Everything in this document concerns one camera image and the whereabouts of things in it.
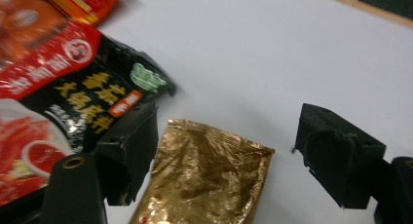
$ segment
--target red food package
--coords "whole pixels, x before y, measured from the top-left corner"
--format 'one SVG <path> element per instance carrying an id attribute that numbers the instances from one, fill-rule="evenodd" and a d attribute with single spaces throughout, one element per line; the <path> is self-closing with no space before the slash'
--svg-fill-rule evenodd
<path id="1" fill-rule="evenodd" d="M 36 195 L 33 203 L 33 194 L 41 194 L 58 159 L 91 153 L 134 105 L 175 89 L 145 53 L 48 4 L 0 1 L 8 9 L 0 13 L 0 220 L 6 222 L 17 206 L 39 209 L 42 200 Z"/>
<path id="2" fill-rule="evenodd" d="M 71 18 L 96 25 L 107 17 L 117 0 L 51 0 Z"/>

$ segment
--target wooden edge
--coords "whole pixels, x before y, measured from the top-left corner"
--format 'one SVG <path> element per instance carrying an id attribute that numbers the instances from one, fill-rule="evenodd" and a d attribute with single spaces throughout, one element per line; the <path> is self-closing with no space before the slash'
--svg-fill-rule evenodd
<path id="1" fill-rule="evenodd" d="M 384 19 L 391 20 L 393 22 L 396 22 L 398 24 L 401 24 L 403 26 L 407 26 L 407 27 L 410 27 L 410 28 L 413 29 L 413 20 L 412 19 L 401 17 L 397 14 L 387 12 L 385 10 L 382 10 L 380 8 L 377 8 L 377 7 L 373 7 L 369 4 L 359 2 L 357 0 L 337 0 L 337 1 L 340 1 L 344 4 L 350 5 L 352 7 L 358 8 L 358 9 L 361 9 L 365 12 L 370 13 L 370 14 L 376 15 L 376 16 L 384 18 Z"/>

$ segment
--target hot pot seasoning package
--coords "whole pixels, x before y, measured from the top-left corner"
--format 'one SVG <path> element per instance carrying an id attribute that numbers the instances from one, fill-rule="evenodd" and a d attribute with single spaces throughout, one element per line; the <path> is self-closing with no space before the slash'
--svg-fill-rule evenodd
<path id="1" fill-rule="evenodd" d="M 0 0 L 0 70 L 28 56 L 66 21 L 48 0 Z"/>
<path id="2" fill-rule="evenodd" d="M 3 67 L 0 219 L 47 185 L 54 162 L 70 153 L 93 153 L 130 109 L 174 88 L 147 54 L 71 20 L 28 56 Z"/>
<path id="3" fill-rule="evenodd" d="M 89 25 L 102 22 L 118 0 L 50 0 L 72 19 Z"/>
<path id="4" fill-rule="evenodd" d="M 251 223 L 275 150 L 169 120 L 131 224 Z"/>

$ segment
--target white surface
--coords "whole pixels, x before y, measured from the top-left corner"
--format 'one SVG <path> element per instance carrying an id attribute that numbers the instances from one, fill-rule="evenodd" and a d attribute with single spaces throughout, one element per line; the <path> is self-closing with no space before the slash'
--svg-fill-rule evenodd
<path id="1" fill-rule="evenodd" d="M 277 150 L 254 223 L 374 222 L 374 200 L 341 209 L 291 155 L 304 102 L 387 144 L 388 161 L 413 156 L 412 29 L 333 0 L 120 0 L 99 29 L 178 85 L 158 101 L 160 135 L 183 118 Z M 128 223 L 140 196 L 108 207 L 109 224 Z"/>

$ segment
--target green label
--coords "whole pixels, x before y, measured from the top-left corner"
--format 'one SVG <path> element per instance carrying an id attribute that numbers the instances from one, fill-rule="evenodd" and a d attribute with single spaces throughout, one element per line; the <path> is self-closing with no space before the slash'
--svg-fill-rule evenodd
<path id="1" fill-rule="evenodd" d="M 133 65 L 131 80 L 144 90 L 154 93 L 158 92 L 158 88 L 160 86 L 167 83 L 159 76 L 158 73 L 145 69 L 145 67 L 140 63 L 135 63 Z"/>

